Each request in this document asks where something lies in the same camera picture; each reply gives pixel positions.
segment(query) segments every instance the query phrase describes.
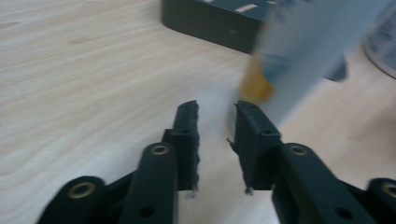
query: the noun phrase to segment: yellow label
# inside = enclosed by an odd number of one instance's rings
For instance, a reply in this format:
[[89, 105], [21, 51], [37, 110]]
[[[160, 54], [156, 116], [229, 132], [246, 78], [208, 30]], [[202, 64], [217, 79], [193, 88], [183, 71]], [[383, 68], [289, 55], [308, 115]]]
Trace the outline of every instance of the yellow label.
[[260, 58], [254, 55], [242, 80], [241, 100], [253, 104], [267, 101], [274, 91], [274, 87], [265, 79], [260, 66]]

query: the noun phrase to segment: wood grain surface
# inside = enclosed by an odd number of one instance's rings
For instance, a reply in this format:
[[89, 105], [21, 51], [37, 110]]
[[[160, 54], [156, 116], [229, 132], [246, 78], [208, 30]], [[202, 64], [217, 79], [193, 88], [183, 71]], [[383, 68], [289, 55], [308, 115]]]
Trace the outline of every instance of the wood grain surface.
[[[0, 223], [35, 223], [67, 181], [132, 172], [177, 106], [197, 100], [198, 196], [179, 223], [277, 223], [271, 192], [244, 194], [226, 141], [248, 62], [161, 25], [158, 0], [0, 2]], [[280, 128], [341, 179], [396, 178], [396, 80], [357, 48], [349, 78], [324, 80]]]

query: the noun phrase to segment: wooden table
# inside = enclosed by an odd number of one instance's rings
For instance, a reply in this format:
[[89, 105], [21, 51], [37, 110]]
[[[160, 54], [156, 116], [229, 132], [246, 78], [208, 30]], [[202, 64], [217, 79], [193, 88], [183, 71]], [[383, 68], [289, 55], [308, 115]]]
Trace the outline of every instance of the wooden table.
[[[199, 194], [179, 223], [277, 223], [271, 192], [244, 194], [230, 110], [246, 54], [169, 30], [158, 0], [0, 3], [0, 223], [35, 223], [67, 181], [132, 172], [178, 105], [198, 100]], [[361, 50], [280, 128], [341, 179], [396, 178], [396, 81]]]

